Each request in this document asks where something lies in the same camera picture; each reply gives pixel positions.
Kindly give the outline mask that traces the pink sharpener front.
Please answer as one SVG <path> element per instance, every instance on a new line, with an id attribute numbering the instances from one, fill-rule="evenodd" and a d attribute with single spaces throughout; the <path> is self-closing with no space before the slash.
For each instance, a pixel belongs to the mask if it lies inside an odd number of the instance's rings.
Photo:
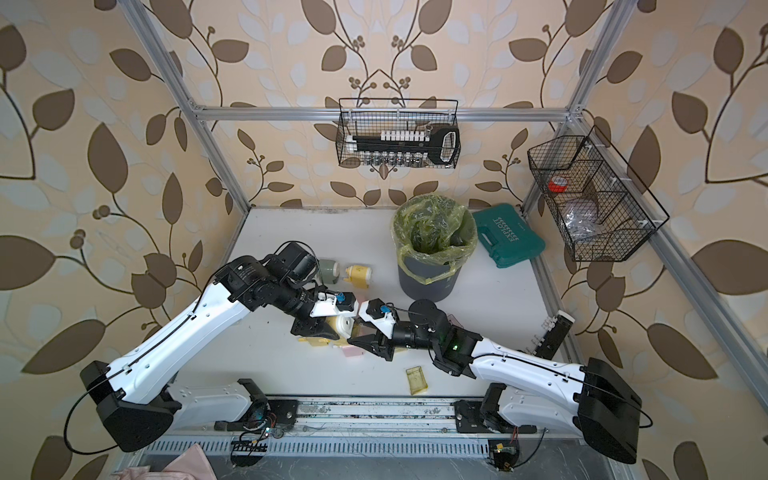
<path id="1" fill-rule="evenodd" d="M 363 349 L 356 346 L 352 346 L 352 345 L 342 346 L 341 351 L 343 355 L 347 358 L 362 356 L 365 353 Z"/>

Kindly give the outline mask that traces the green pencil sharpener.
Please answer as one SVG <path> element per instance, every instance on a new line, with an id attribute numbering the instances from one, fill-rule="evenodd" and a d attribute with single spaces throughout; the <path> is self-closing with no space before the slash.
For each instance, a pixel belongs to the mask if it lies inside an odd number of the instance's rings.
<path id="1" fill-rule="evenodd" d="M 323 284 L 335 284 L 340 276 L 340 264 L 333 259 L 319 259 L 319 279 Z"/>

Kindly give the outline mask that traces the yellow sharpener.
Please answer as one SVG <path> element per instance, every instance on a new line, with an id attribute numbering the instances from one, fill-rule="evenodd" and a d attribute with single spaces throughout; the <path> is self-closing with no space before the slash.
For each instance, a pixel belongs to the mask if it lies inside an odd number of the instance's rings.
<path id="1" fill-rule="evenodd" d="M 355 318 L 333 316 L 328 317 L 326 323 L 334 330 L 340 339 L 347 340 L 352 336 L 355 327 Z"/>
<path id="2" fill-rule="evenodd" d="M 328 339 L 314 338 L 314 337 L 301 337 L 299 338 L 299 341 L 307 343 L 312 347 L 324 347 L 324 346 L 328 346 L 331 343 L 331 341 Z"/>
<path id="3" fill-rule="evenodd" d="M 364 265 L 350 265 L 345 269 L 344 280 L 358 289 L 367 289 L 370 286 L 372 269 Z"/>

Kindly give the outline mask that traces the yellow sharpener front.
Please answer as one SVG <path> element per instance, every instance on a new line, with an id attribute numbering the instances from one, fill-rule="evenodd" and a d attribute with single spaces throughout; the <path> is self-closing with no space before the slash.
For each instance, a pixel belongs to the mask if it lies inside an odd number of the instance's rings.
<path id="1" fill-rule="evenodd" d="M 331 343 L 331 341 L 328 339 L 314 338 L 314 337 L 301 337 L 299 338 L 299 341 L 307 343 L 312 347 L 324 347 L 324 346 L 328 346 Z"/>

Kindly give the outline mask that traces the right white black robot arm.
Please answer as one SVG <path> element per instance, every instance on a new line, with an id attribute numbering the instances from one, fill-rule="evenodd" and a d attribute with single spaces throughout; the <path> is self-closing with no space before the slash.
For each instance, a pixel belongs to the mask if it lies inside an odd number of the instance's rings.
<path id="1" fill-rule="evenodd" d="M 488 382 L 488 429 L 568 431 L 612 460 L 636 463 L 639 433 L 653 422 L 640 395 L 609 363 L 561 363 L 504 347 L 451 323 L 429 300 L 414 302 L 405 319 L 380 299 L 357 304 L 356 313 L 375 331 L 350 338 L 350 344 L 386 361 L 397 349 L 425 350 L 437 369 Z"/>

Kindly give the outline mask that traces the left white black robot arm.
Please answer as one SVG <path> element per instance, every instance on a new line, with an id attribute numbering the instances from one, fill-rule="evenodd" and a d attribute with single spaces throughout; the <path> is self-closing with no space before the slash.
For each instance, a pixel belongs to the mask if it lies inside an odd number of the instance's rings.
<path id="1" fill-rule="evenodd" d="M 137 451 L 170 430 L 208 423 L 269 425 L 268 401 L 251 379 L 194 389 L 174 378 L 219 334 L 262 307 L 292 317 L 295 336 L 337 338 L 328 318 L 351 318 L 359 304 L 354 294 L 317 283 L 318 271 L 317 258 L 298 241 L 261 260 L 241 256 L 217 270 L 200 296 L 151 338 L 111 363 L 87 365 L 81 380 L 116 447 Z"/>

